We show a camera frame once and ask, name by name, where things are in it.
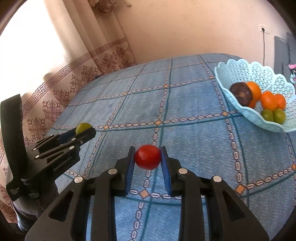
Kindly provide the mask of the pile of clothes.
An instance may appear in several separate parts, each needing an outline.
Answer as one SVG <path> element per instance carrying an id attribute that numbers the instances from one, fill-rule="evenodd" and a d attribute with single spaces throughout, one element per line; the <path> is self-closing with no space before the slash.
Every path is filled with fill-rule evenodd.
<path id="1" fill-rule="evenodd" d="M 290 82 L 293 85 L 296 85 L 296 64 L 289 64 L 288 68 L 291 71 L 291 75 L 290 75 Z"/>

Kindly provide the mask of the red tomato front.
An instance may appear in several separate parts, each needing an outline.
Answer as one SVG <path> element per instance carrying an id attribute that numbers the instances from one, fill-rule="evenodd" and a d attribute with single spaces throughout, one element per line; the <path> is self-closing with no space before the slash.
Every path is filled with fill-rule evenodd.
<path id="1" fill-rule="evenodd" d="M 139 168 L 153 170 L 161 162 L 162 155 L 158 147 L 153 145 L 143 145 L 135 153 L 134 161 Z"/>

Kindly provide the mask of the beige patterned curtain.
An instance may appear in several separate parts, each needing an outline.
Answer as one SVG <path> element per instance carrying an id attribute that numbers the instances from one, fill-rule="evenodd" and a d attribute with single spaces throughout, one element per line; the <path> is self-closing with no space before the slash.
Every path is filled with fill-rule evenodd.
<path id="1" fill-rule="evenodd" d="M 4 6 L 1 100 L 22 98 L 26 146 L 43 139 L 77 92 L 135 64 L 117 1 L 17 1 Z"/>

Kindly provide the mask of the white wall socket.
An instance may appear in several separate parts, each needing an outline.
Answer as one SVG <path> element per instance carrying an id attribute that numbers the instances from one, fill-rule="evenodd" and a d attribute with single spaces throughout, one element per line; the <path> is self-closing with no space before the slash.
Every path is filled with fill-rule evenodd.
<path id="1" fill-rule="evenodd" d="M 269 34 L 269 35 L 271 34 L 271 28 L 269 26 L 259 24 L 258 27 L 259 27 L 260 32 L 263 32 L 263 33 L 266 33 L 266 34 Z"/>

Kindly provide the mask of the blue patterned bedspread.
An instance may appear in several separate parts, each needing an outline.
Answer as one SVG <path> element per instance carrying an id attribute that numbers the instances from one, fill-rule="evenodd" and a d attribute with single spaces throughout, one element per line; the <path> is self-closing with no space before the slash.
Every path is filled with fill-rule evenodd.
<path id="1" fill-rule="evenodd" d="M 96 136 L 57 179 L 58 189 L 75 176 L 99 176 L 130 146 L 164 146 L 197 176 L 222 177 L 275 237 L 295 206 L 295 133 L 259 128 L 225 99 L 214 68 L 231 58 L 214 53 L 140 64 L 82 88 L 49 134 L 89 123 Z"/>

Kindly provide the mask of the dark brown round fruit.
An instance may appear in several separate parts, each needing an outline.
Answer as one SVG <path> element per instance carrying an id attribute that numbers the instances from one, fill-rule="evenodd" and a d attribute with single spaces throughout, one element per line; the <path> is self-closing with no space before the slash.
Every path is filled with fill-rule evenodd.
<path id="1" fill-rule="evenodd" d="M 242 106 L 248 106 L 253 99 L 251 89 L 244 82 L 232 84 L 230 87 L 230 92 L 236 97 Z"/>

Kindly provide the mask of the grey upholstered headboard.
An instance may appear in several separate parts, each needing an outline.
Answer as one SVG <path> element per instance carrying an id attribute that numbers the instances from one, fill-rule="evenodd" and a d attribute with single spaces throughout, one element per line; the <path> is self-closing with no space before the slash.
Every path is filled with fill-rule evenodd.
<path id="1" fill-rule="evenodd" d="M 285 39 L 274 37 L 274 72 L 282 74 L 287 81 L 290 81 L 292 74 L 289 64 L 295 64 L 295 38 L 287 32 Z"/>

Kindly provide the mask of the light blue lattice basket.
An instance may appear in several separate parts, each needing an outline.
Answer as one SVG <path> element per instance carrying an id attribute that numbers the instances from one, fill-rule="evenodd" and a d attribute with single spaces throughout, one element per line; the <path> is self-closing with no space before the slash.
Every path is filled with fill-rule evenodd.
<path id="1" fill-rule="evenodd" d="M 244 59 L 220 62 L 214 73 L 226 98 L 250 122 L 275 133 L 295 131 L 295 86 L 283 75 Z"/>

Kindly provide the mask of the large orange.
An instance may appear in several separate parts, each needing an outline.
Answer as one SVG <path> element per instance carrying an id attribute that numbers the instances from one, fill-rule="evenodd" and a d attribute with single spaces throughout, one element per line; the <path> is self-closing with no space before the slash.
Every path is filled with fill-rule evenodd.
<path id="1" fill-rule="evenodd" d="M 249 89 L 252 92 L 252 100 L 248 107 L 250 108 L 255 108 L 256 103 L 261 99 L 261 89 L 260 87 L 253 81 L 249 81 L 246 83 L 246 85 L 249 87 Z"/>

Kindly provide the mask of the black tracker device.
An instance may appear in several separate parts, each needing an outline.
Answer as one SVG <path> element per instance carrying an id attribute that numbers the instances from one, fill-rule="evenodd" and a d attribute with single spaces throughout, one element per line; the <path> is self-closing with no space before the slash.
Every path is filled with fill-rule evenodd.
<path id="1" fill-rule="evenodd" d="M 1 102 L 1 131 L 13 180 L 19 181 L 28 162 L 23 139 L 22 100 L 19 94 Z"/>

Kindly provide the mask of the green fruit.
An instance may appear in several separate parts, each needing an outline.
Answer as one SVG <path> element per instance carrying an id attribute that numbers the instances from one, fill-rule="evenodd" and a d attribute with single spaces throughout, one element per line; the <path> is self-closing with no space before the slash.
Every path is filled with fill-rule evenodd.
<path id="1" fill-rule="evenodd" d="M 260 114 L 266 121 L 274 122 L 274 116 L 273 116 L 273 112 L 271 110 L 263 109 Z"/>
<path id="2" fill-rule="evenodd" d="M 277 108 L 274 112 L 273 112 L 273 121 L 275 123 L 278 123 L 280 125 L 282 125 L 286 120 L 286 115 L 285 115 L 285 112 L 280 109 L 280 108 Z"/>
<path id="3" fill-rule="evenodd" d="M 79 135 L 83 133 L 84 131 L 88 130 L 89 128 L 92 128 L 92 125 L 89 123 L 80 123 L 79 125 L 76 126 L 75 129 L 75 134 Z"/>

